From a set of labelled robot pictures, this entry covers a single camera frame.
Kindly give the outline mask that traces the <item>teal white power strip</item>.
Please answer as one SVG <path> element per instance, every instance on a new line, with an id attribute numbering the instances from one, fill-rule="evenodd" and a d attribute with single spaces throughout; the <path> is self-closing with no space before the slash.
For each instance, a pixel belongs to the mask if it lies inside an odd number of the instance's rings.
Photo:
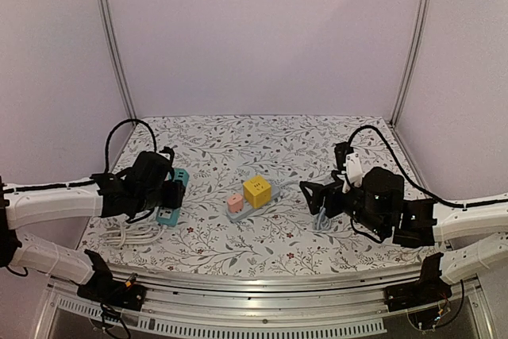
<path id="1" fill-rule="evenodd" d="M 184 185 L 184 188 L 187 188 L 189 174 L 185 169 L 176 168 L 175 179 L 177 181 L 180 181 Z M 163 207 L 158 207 L 156 209 L 156 221 L 161 225 L 175 227 L 178 223 L 179 216 L 180 216 L 180 207 L 175 209 L 166 209 Z"/>

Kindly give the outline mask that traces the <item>yellow cube plug adapter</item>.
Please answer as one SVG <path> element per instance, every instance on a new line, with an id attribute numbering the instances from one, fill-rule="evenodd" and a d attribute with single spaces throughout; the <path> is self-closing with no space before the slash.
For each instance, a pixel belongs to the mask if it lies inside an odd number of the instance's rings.
<path id="1" fill-rule="evenodd" d="M 271 200 L 271 184 L 261 175 L 256 175 L 243 182 L 244 198 L 258 209 Z"/>

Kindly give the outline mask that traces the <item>light blue power strip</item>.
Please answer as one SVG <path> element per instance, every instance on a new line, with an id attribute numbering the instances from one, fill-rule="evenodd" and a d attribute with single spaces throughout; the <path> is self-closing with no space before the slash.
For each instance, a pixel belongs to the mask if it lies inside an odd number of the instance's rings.
<path id="1" fill-rule="evenodd" d="M 226 200 L 225 215 L 231 222 L 239 222 L 273 203 L 280 194 L 281 189 L 277 186 L 272 186 L 271 197 L 265 203 L 255 207 L 243 195 L 236 193 Z"/>

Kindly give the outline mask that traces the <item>pink cube plug adapter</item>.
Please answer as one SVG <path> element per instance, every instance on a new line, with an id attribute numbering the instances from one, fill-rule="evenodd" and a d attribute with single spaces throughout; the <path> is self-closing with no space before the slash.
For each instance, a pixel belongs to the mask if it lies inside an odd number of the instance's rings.
<path id="1" fill-rule="evenodd" d="M 238 214 L 244 208 L 244 197 L 239 193 L 235 193 L 227 198 L 226 204 L 231 214 Z"/>

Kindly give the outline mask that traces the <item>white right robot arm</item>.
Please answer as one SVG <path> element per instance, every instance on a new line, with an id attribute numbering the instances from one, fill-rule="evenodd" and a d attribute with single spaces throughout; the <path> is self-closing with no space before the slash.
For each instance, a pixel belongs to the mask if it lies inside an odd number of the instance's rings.
<path id="1" fill-rule="evenodd" d="M 406 200 L 401 175 L 374 167 L 361 179 L 339 178 L 320 184 L 302 181 L 300 189 L 316 225 L 346 214 L 355 233 L 377 244 L 390 240 L 403 248 L 433 247 L 451 239 L 480 235 L 482 240 L 424 259 L 410 297 L 426 304 L 441 291 L 507 258 L 507 200 L 480 198 L 465 202 L 437 197 Z"/>

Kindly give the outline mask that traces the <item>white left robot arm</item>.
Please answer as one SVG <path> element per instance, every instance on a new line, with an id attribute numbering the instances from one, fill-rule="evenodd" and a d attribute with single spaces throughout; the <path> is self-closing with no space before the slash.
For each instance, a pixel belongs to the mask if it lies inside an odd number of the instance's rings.
<path id="1" fill-rule="evenodd" d="M 30 268 L 87 285 L 100 302 L 112 302 L 118 287 L 96 252 L 57 245 L 21 228 L 65 218 L 112 218 L 158 207 L 181 206 L 185 184 L 176 175 L 172 156 L 144 151 L 117 174 L 104 171 L 88 178 L 43 185 L 1 187 L 1 266 Z"/>

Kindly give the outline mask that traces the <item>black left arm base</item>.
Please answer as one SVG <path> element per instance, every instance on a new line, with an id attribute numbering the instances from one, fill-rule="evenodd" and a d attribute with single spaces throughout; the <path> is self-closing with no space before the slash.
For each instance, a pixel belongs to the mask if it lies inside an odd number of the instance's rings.
<path id="1" fill-rule="evenodd" d="M 91 260 L 94 272 L 85 284 L 78 286 L 77 295 L 105 305 L 141 311 L 147 288 L 137 282 L 138 274 L 131 273 L 125 281 L 115 280 L 108 265 L 98 253 L 89 249 L 84 253 Z"/>

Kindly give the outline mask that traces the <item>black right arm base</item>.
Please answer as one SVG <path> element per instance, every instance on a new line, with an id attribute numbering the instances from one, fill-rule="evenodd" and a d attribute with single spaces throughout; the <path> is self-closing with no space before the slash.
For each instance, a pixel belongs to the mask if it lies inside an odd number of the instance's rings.
<path id="1" fill-rule="evenodd" d="M 390 312 L 438 302 L 447 304 L 452 296 L 452 289 L 441 278 L 440 265 L 443 256 L 444 254 L 439 252 L 426 257 L 417 280 L 384 288 L 384 304 Z M 443 313 L 444 308 L 437 306 L 431 308 L 430 312 L 411 313 L 409 320 L 416 329 L 435 329 Z"/>

